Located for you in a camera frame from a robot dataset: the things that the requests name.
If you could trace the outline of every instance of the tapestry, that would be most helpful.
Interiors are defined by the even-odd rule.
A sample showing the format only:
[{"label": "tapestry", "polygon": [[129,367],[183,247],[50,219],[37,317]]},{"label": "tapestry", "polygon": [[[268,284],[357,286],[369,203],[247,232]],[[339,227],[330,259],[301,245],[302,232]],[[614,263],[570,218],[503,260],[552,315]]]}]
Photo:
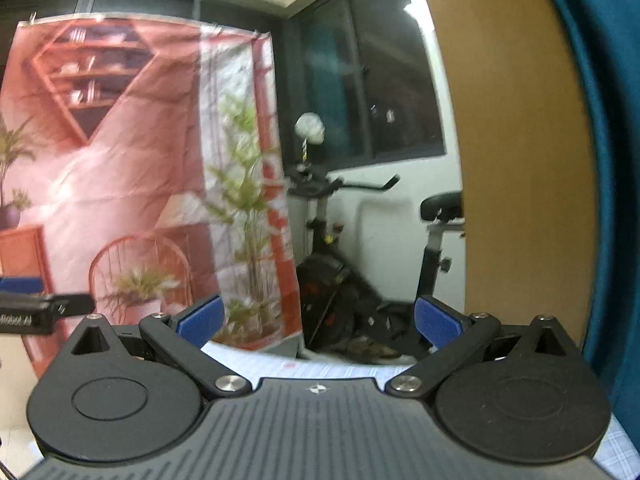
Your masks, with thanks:
[{"label": "tapestry", "polygon": [[[214,340],[301,330],[271,38],[139,15],[18,26],[0,93],[0,267],[113,324],[219,293]],[[79,319],[25,338],[41,374]]]}]

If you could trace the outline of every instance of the crosshair symbol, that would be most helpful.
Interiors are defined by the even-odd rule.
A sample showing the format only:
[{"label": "crosshair symbol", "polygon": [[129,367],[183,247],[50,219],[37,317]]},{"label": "crosshair symbol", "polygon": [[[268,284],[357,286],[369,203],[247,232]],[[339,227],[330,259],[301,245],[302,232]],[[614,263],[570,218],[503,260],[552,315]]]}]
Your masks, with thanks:
[{"label": "crosshair symbol", "polygon": [[327,388],[326,386],[322,386],[322,384],[314,384],[312,387],[308,388],[308,390],[312,394],[320,395],[327,392],[329,388]]}]

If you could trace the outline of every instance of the blue gripper pad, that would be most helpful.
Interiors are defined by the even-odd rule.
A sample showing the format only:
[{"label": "blue gripper pad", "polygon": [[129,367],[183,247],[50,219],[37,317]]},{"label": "blue gripper pad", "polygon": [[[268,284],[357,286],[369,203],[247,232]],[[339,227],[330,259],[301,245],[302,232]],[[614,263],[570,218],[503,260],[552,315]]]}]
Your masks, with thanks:
[{"label": "blue gripper pad", "polygon": [[442,348],[470,325],[466,316],[431,296],[415,300],[415,327],[432,345]]},{"label": "blue gripper pad", "polygon": [[202,348],[225,323],[222,298],[213,296],[200,301],[175,316],[176,332],[189,343]]},{"label": "blue gripper pad", "polygon": [[37,276],[21,276],[20,278],[0,276],[0,290],[21,294],[41,294],[44,292],[44,283]]}]

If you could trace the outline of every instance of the beige floor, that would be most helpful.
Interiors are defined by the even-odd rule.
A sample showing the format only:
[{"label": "beige floor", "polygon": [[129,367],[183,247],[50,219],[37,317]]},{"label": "beige floor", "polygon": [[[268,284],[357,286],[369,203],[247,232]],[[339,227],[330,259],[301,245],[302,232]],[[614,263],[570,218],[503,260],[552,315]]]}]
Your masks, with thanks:
[{"label": "beige floor", "polygon": [[36,375],[18,336],[0,336],[0,460],[20,477],[37,461],[25,409]]}]

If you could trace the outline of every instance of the printed plant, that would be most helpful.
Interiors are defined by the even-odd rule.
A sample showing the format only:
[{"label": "printed plant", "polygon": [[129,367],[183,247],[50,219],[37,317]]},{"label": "printed plant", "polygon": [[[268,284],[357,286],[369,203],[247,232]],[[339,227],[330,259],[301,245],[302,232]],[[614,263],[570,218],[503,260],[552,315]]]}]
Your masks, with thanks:
[{"label": "printed plant", "polygon": [[115,279],[116,294],[129,304],[164,300],[180,282],[156,267],[135,267]]},{"label": "printed plant", "polygon": [[234,229],[240,248],[234,261],[246,265],[246,288],[249,298],[230,300],[226,305],[226,326],[218,339],[235,337],[247,330],[250,319],[259,319],[262,328],[273,322],[268,298],[268,275],[261,261],[268,256],[272,229],[267,219],[269,202],[265,198],[262,164],[265,156],[257,135],[255,107],[243,100],[226,96],[222,112],[229,163],[224,168],[209,166],[217,179],[218,197],[208,199],[205,207],[217,221]]},{"label": "printed plant", "polygon": [[6,202],[4,195],[4,181],[12,164],[21,157],[36,160],[30,149],[30,142],[24,133],[29,119],[24,121],[15,130],[6,127],[2,115],[0,115],[0,207],[14,205],[18,210],[24,211],[31,207],[31,200],[23,189],[12,190],[13,200]]}]

